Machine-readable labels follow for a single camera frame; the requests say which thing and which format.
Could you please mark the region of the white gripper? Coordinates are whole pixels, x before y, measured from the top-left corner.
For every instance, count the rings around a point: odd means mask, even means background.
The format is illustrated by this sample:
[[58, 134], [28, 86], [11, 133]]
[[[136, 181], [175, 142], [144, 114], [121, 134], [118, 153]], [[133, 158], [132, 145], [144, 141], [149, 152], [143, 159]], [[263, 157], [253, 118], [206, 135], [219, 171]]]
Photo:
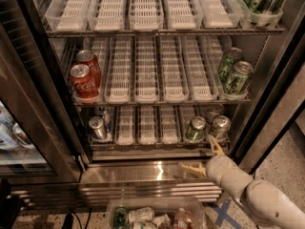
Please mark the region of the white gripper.
[[207, 162], [206, 169], [201, 164], [181, 164], [181, 167], [197, 177], [208, 177], [227, 192], [243, 190], [243, 171], [228, 157], [212, 135], [208, 135], [213, 157]]

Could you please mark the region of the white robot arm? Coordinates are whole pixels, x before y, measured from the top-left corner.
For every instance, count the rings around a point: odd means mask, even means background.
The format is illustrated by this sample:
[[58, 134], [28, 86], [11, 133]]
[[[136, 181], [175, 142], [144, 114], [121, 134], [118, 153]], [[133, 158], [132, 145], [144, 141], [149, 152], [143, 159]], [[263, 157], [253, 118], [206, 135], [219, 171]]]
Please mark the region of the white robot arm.
[[281, 229], [305, 229], [305, 213], [280, 189], [264, 179], [254, 179], [223, 153], [219, 143], [208, 135], [213, 156], [206, 165], [181, 163], [197, 176], [207, 177], [227, 192], [235, 204], [257, 225]]

